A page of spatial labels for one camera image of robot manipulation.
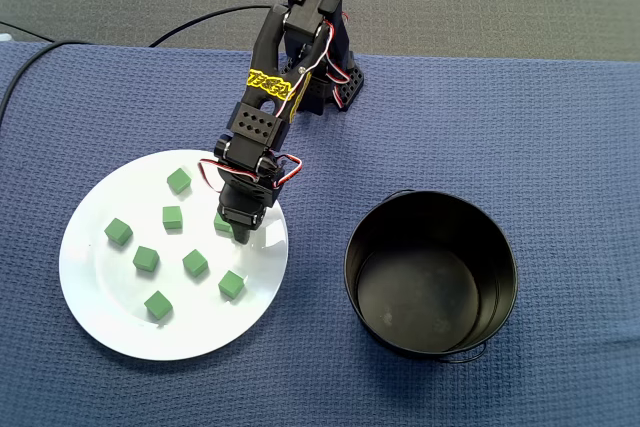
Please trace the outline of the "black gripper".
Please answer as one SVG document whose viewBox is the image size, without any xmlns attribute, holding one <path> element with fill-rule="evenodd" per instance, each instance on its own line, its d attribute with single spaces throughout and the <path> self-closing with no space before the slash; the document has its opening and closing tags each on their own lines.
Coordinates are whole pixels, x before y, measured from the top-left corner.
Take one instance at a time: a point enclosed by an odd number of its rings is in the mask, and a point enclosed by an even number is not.
<svg viewBox="0 0 640 427">
<path fill-rule="evenodd" d="M 266 209 L 274 206 L 280 188 L 261 181 L 242 180 L 239 176 L 224 176 L 223 179 L 218 212 L 231 225 L 234 240 L 247 245 L 253 230 L 261 225 Z"/>
</svg>

